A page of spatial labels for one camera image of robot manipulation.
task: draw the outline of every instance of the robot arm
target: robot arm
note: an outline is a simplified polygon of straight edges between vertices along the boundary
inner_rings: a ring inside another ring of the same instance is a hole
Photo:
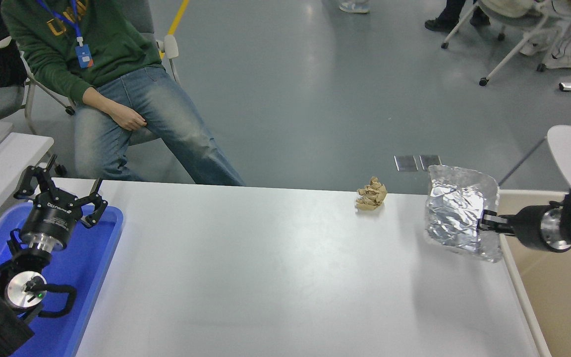
[[[571,190],[562,202],[528,206],[516,215],[497,215],[485,210],[480,230],[517,237],[524,246],[563,253],[571,249]]]
[[[58,318],[68,314],[76,299],[76,289],[70,285],[49,284],[41,271],[50,264],[52,251],[66,249],[77,222],[95,226],[107,207],[98,194],[97,180],[89,196],[76,197],[56,187],[50,171],[56,156],[45,169],[27,167],[19,181],[14,197],[31,199],[33,206],[21,229],[10,232],[7,242],[12,258],[0,265],[0,356],[9,356],[34,335],[28,327],[32,319]],[[40,193],[32,197],[36,186]],[[82,214],[82,206],[93,203],[94,211]],[[18,232],[20,241],[15,236]],[[59,311],[44,311],[41,301],[48,293],[67,294]]]

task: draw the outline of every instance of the gray table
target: gray table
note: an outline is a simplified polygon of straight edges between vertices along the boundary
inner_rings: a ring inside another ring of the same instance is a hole
[[[125,221],[78,357],[538,355],[506,265],[424,241],[426,196],[363,213],[355,192],[101,193]]]

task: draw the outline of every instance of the blue jeans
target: blue jeans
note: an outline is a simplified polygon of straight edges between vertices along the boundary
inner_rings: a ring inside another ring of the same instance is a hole
[[[163,68],[135,70],[100,86],[98,91],[145,118],[146,128],[165,142],[195,183],[244,185],[191,99]],[[134,132],[120,128],[98,109],[79,104],[74,132],[74,161],[79,176],[142,181],[126,166],[125,151]]]

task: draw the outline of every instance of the blue lanyard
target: blue lanyard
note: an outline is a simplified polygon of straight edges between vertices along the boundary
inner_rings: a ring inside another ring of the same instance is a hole
[[[62,22],[67,23],[68,25],[72,26],[74,28],[74,30],[76,31],[76,40],[79,41],[80,46],[83,45],[82,44],[83,43],[83,36],[81,34],[81,27],[79,27],[79,22],[78,22],[79,12],[78,12],[78,9],[76,6],[76,0],[70,0],[70,3],[72,4],[72,9],[74,10],[74,21],[73,22],[70,21],[65,16],[63,16],[62,14],[59,14],[56,11],[52,11],[52,9],[50,9],[48,7],[48,5],[43,0],[36,0],[36,1],[39,3],[39,5],[41,5],[41,7],[43,7],[43,9],[45,9],[47,12],[54,15],[54,17],[61,20]]]

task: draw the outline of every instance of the crumpled brown paper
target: crumpled brown paper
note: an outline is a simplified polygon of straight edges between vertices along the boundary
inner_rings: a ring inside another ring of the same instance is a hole
[[[383,200],[387,197],[387,188],[378,182],[378,177],[372,177],[369,185],[356,192],[361,198],[356,199],[356,208],[363,211],[373,211],[383,204]]]

